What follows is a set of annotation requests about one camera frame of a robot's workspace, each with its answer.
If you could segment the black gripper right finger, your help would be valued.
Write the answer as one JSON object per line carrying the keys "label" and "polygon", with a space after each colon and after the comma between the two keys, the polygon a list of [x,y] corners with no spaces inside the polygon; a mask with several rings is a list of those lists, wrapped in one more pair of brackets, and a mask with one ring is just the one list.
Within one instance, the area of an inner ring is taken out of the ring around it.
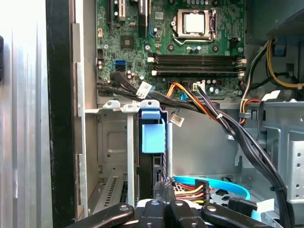
{"label": "black gripper right finger", "polygon": [[[174,176],[177,183],[193,185],[198,181],[208,182],[211,187],[233,192],[237,195],[244,196],[243,202],[250,200],[250,193],[244,187],[232,182],[190,176]],[[225,208],[221,205],[207,203],[205,204],[199,215],[195,215],[190,206],[186,202],[178,203],[173,200],[168,205],[168,218],[177,228],[206,228],[207,223],[220,228],[267,228],[267,224],[252,218],[252,212],[249,207],[238,205],[238,208],[244,209],[245,214],[239,213],[233,209]]]}

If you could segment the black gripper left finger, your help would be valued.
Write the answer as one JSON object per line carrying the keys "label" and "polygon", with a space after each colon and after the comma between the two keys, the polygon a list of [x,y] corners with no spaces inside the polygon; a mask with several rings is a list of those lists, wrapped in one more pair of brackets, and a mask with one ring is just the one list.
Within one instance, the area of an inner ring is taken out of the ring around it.
{"label": "black gripper left finger", "polygon": [[157,182],[156,198],[138,202],[137,207],[119,203],[69,225],[70,228],[162,228],[165,224],[164,184]]}

